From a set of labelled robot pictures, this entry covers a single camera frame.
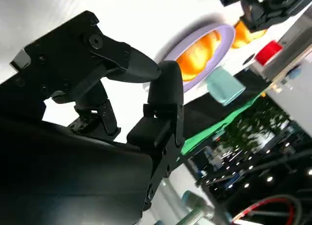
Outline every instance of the green cloth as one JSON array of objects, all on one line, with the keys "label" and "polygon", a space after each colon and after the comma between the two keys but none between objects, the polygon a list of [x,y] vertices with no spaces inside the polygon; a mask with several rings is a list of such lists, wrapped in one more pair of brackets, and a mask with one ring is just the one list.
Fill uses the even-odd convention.
[{"label": "green cloth", "polygon": [[216,123],[215,125],[207,128],[206,130],[203,130],[202,132],[194,135],[193,137],[187,139],[184,143],[184,146],[181,150],[181,153],[183,155],[187,154],[188,152],[192,151],[199,143],[201,143],[204,139],[212,135],[215,131],[217,131],[219,128],[223,127],[225,128],[227,125],[229,125],[240,113],[248,109],[255,100],[258,99],[260,95],[258,95],[253,100],[248,101],[244,106],[240,107],[239,109],[232,112],[229,116],[227,116],[224,120]]}]

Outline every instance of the metal rod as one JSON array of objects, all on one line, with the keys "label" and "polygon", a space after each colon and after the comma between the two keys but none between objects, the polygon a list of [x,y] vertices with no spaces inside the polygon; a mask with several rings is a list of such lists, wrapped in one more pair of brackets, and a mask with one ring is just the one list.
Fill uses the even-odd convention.
[{"label": "metal rod", "polygon": [[273,212],[273,211],[261,211],[261,210],[252,210],[249,212],[249,215],[265,215],[273,217],[288,217],[288,212]]},{"label": "metal rod", "polygon": [[204,216],[205,212],[201,208],[195,208],[176,225],[194,225]]}]

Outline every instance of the light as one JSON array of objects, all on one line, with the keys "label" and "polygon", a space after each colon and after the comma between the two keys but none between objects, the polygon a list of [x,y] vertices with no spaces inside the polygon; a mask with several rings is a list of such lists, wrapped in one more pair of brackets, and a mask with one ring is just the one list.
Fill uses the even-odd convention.
[{"label": "light", "polygon": [[238,154],[240,154],[242,152],[242,150],[240,150],[238,153],[236,153],[236,155],[234,157],[232,157],[229,161],[232,161],[234,158],[237,157]]},{"label": "light", "polygon": [[224,159],[226,157],[230,157],[231,154],[232,154],[232,152],[229,151],[229,152],[223,154],[221,159]]},{"label": "light", "polygon": [[238,225],[263,225],[263,224],[258,224],[254,222],[249,222],[249,221],[242,220],[242,219],[237,219],[234,221],[234,223]]}]

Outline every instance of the black panel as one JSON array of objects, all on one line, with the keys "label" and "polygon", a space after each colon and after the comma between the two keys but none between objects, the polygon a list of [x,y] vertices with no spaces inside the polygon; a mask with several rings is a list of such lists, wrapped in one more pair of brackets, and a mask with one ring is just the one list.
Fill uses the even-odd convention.
[{"label": "black panel", "polygon": [[0,123],[0,224],[131,225],[141,218],[152,162],[136,147],[45,122]]}]

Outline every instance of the screw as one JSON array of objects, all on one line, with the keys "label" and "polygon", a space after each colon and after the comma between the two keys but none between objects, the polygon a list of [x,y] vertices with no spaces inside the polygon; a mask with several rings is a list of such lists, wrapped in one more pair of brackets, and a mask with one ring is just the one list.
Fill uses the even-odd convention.
[{"label": "screw", "polygon": [[162,154],[163,154],[163,155],[167,155],[167,149],[166,149],[166,148],[164,148],[164,149],[162,150]]},{"label": "screw", "polygon": [[40,61],[40,64],[45,64],[47,61],[47,58],[42,53],[39,54],[38,59]]},{"label": "screw", "polygon": [[90,20],[91,26],[95,26],[97,23],[99,23],[99,21],[98,21],[98,19],[96,19],[96,18]]},{"label": "screw", "polygon": [[69,83],[65,83],[64,88],[65,88],[65,91],[68,91],[69,90]]},{"label": "screw", "polygon": [[129,60],[129,53],[128,52],[125,52],[124,58],[125,58],[125,60]]},{"label": "screw", "polygon": [[15,84],[18,86],[18,87],[24,87],[25,86],[25,81],[22,79],[22,78],[17,78],[15,80]]},{"label": "screw", "polygon": [[43,94],[46,94],[46,93],[48,92],[48,87],[47,87],[46,85],[42,85],[42,86],[41,86],[41,92],[42,92]]},{"label": "screw", "polygon": [[152,199],[154,195],[154,190],[150,189],[150,191],[148,192],[148,199]]},{"label": "screw", "polygon": [[100,49],[101,47],[103,47],[103,40],[102,40],[101,36],[99,36],[99,35],[90,36],[89,37],[89,43],[95,49]]}]

